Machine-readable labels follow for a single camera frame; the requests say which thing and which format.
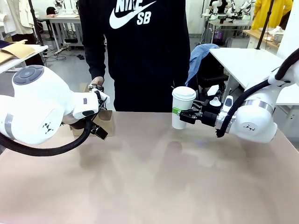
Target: white cup lid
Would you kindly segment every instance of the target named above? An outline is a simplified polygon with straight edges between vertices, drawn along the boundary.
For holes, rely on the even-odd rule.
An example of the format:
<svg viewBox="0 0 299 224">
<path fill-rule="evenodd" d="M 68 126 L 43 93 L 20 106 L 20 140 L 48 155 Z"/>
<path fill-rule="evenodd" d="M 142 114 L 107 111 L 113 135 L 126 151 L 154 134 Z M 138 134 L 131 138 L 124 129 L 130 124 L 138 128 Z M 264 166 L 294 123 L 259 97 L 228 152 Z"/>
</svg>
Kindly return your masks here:
<svg viewBox="0 0 299 224">
<path fill-rule="evenodd" d="M 182 101 L 189 101 L 189 100 L 194 100 L 196 98 L 196 92 L 186 86 L 180 86 L 175 88 L 172 91 L 172 95 L 174 98 Z"/>
</svg>

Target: blue jacket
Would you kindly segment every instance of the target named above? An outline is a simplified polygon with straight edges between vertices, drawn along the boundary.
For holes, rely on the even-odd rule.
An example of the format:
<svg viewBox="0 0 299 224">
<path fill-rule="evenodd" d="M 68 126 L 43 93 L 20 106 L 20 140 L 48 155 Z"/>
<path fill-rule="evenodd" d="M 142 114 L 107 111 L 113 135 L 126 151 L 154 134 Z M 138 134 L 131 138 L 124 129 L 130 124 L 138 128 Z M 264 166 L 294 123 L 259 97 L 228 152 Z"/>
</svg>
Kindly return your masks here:
<svg viewBox="0 0 299 224">
<path fill-rule="evenodd" d="M 190 56 L 190 68 L 189 68 L 189 76 L 186 81 L 186 86 L 188 86 L 188 82 L 196 75 L 198 69 L 200 67 L 201 60 L 205 58 L 210 49 L 219 48 L 216 44 L 208 43 L 198 45 L 192 52 Z"/>
</svg>

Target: paper cup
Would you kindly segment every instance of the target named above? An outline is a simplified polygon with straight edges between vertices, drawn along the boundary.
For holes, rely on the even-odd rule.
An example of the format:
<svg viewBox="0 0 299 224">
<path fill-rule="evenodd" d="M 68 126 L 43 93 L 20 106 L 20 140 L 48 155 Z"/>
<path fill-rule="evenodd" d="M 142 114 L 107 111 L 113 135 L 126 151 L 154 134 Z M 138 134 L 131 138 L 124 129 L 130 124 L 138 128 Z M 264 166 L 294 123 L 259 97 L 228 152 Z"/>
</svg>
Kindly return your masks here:
<svg viewBox="0 0 299 224">
<path fill-rule="evenodd" d="M 172 127 L 175 129 L 184 129 L 186 122 L 179 119 L 178 113 L 182 110 L 191 109 L 193 100 L 196 98 L 196 92 L 186 86 L 180 86 L 172 91 Z"/>
</svg>

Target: hand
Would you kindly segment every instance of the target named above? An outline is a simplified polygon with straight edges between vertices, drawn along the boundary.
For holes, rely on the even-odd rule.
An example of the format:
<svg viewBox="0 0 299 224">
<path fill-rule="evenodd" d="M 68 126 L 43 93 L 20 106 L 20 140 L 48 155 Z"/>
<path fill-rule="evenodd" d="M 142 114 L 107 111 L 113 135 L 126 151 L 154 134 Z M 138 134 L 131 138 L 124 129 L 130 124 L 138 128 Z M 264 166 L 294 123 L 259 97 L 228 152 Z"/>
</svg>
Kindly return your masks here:
<svg viewBox="0 0 299 224">
<path fill-rule="evenodd" d="M 91 84 L 97 84 L 97 85 L 103 85 L 104 83 L 104 78 L 99 76 L 99 77 L 96 77 L 92 80 Z"/>
</svg>

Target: green label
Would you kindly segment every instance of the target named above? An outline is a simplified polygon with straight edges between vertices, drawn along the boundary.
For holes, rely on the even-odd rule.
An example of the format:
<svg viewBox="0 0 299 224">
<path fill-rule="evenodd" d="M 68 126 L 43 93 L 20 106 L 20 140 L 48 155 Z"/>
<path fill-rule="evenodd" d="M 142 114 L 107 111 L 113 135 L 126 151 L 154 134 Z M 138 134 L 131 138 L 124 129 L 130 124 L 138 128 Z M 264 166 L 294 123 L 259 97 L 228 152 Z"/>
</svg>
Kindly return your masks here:
<svg viewBox="0 0 299 224">
<path fill-rule="evenodd" d="M 181 109 L 178 109 L 176 107 L 173 107 L 172 112 L 175 113 L 176 115 L 179 115 L 179 113 L 181 113 Z"/>
</svg>

